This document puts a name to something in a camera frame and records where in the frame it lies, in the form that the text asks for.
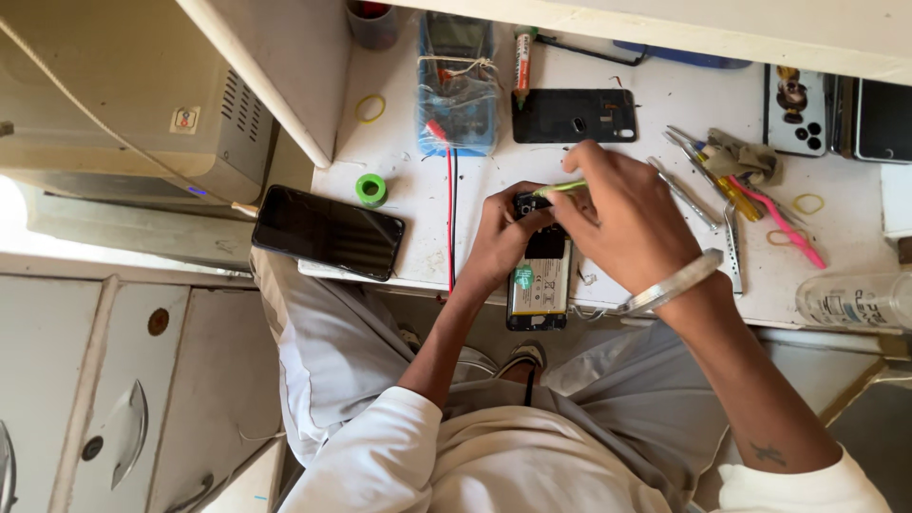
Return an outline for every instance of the white shirt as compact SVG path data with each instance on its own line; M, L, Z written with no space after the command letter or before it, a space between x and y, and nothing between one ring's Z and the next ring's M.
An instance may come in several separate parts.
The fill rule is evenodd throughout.
M440 418L417 393L386 390L321 448L281 513L669 513L656 489L560 415L501 406ZM807 474L719 471L720 511L889 512L845 452Z

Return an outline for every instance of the grey pants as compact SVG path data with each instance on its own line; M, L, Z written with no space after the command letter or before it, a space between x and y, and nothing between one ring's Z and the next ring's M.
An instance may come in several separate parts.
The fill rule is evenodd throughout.
M251 265L279 347L288 444L307 466L333 433L396 384L414 355L386 308L360 288L304 276L293 258L259 249ZM579 350L545 373L532 407L579 425L661 491L672 511L683 511L728 427L700 367L661 322L589 333ZM505 380L454 385L444 420L523 404L525 393L524 384Z

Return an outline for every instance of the desk surface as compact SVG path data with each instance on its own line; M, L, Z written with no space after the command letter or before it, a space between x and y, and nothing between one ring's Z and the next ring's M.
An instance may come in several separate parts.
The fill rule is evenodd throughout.
M512 88L513 80L509 30L508 26L497 24L502 43L494 61L501 71L504 91ZM336 161L328 169L315 169L311 191L357 204L356 179L363 173L382 176L388 184L389 199L379 211L405 219L408 224L395 277L388 284L445 290L447 168L441 157L422 160L423 155L418 154L414 127L415 33L414 25L405 25L396 46L383 52L353 47ZM568 44L631 55L610 48L604 39L556 35ZM699 137L715 127L745 141L761 141L762 64L718 70L651 58L630 68L540 44L533 45L531 57L533 88L609 89L617 86L612 77L620 77L638 105L639 137L633 143L605 146L640 160L658 157L669 173L721 219L722 200L692 172L680 149L668 143L661 132L672 124ZM369 94L382 95L387 106L377 121L365 125L355 119L354 108ZM556 183L576 177L561 173L560 161L567 145L513 142L506 92L500 108L500 138L493 156L459 160L457 270L472 247L484 197L520 180ZM896 253L882 236L879 164L850 162L833 155L819 159L785 157L782 185L763 189L783 204L790 204L798 194L823 197L824 209L803 218L829 268L817 269L794 248L770 246L766 234L777 226L769 216L757 223L740 216L744 295L739 298L738 307L749 322L783 327L805 324L795 311L794 292L809 277L898 270ZM724 230L710 233L686 205L679 203L679 207L703 247L725 249ZM730 268L727 264L728 261L723 270ZM299 269L314 276L366 281L307 262L301 262ZM577 269L584 276L595 275L596 281L584 285ZM616 306L629 296L578 251L574 253L572 273L570 298L575 304Z

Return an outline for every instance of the hand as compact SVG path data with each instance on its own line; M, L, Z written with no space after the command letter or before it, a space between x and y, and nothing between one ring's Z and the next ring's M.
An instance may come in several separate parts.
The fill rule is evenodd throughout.
M651 165L583 141L564 157L566 173L576 168L589 183L591 204L585 193L550 193L554 217L576 247L628 292L638 294L700 256L697 239Z
M456 281L457 287L471 284L487 298L519 263L529 237L554 223L550 207L533 210L519 221L513 219L513 197L539 187L541 183L519 182L485 198L478 233L469 260Z

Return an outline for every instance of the multimeter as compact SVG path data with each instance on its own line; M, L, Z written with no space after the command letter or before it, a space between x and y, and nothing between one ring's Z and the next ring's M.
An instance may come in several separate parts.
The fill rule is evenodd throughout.
M490 59L493 40L491 21L428 11L421 17L418 52L420 56ZM496 73L476 63L419 61L416 118L421 152L446 153L444 143L426 128L433 120L460 156L489 155L496 143L498 91Z

